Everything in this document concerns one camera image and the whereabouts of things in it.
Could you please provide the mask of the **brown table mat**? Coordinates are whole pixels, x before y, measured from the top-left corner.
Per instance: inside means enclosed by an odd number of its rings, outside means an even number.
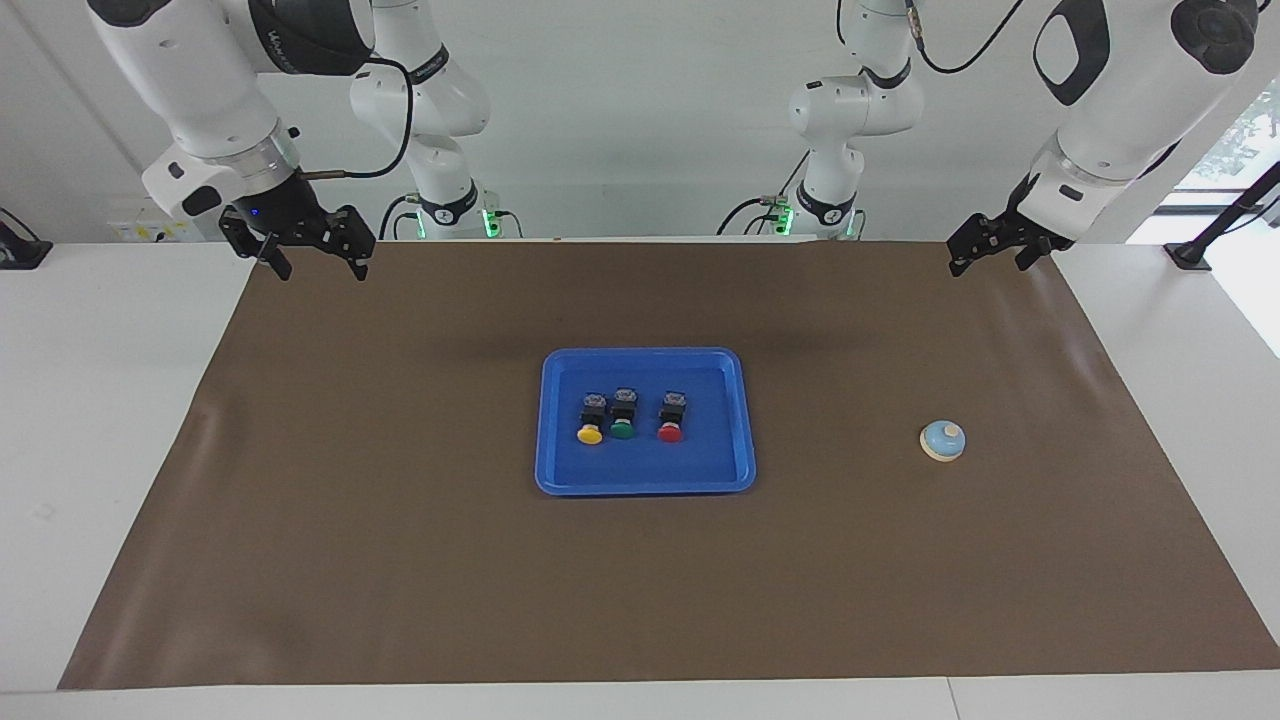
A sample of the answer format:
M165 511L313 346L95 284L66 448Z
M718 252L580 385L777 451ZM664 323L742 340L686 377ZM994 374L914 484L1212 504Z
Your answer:
M250 275L61 676L168 685L1280 669L1059 269L934 243L389 243ZM741 495L554 498L559 348L745 369ZM966 450L927 456L923 427Z

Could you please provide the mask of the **black table mount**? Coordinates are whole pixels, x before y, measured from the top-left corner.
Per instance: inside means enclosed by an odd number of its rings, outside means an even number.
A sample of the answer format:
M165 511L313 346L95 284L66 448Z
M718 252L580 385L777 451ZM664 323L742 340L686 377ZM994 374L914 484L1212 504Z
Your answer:
M18 215L0 206L0 270L33 270L52 250Z

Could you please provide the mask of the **blue plastic tray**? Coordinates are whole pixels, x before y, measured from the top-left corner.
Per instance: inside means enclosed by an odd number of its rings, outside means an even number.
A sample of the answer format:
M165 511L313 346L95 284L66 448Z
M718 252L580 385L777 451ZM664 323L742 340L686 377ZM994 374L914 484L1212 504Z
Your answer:
M637 391L636 436L609 434L620 387ZM657 437L663 396L685 393L684 438ZM608 400L604 439L577 441L586 393ZM561 348L541 369L534 478L557 497L733 495L756 479L739 356L723 347Z

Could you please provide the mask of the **white wall socket strip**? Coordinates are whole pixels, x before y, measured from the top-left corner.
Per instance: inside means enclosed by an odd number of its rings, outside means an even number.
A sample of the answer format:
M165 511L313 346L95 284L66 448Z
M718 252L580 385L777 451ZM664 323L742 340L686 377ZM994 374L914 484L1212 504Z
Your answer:
M216 229L192 220L175 219L148 199L116 200L106 214L116 240L127 243L216 243Z

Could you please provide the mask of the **black clamp stand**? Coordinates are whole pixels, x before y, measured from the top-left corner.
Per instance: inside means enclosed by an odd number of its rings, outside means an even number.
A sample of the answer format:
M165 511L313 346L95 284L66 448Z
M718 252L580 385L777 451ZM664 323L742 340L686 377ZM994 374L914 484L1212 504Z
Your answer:
M1280 187L1280 160L1276 160L1193 240L1181 243L1166 243L1164 245L1164 251L1174 266L1180 270L1211 272L1212 266L1206 260L1206 254L1211 245L1221 236L1245 227L1247 222L1243 224L1239 223L1243 217L1261 217L1280 204L1280 191L1277 191L1277 187Z

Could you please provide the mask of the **light blue call bell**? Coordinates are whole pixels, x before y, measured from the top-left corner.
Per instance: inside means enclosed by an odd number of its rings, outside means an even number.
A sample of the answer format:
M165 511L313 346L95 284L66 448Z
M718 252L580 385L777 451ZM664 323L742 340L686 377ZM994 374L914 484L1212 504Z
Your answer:
M951 462L966 450L966 433L955 421L934 420L922 428L919 445L923 452L938 462Z

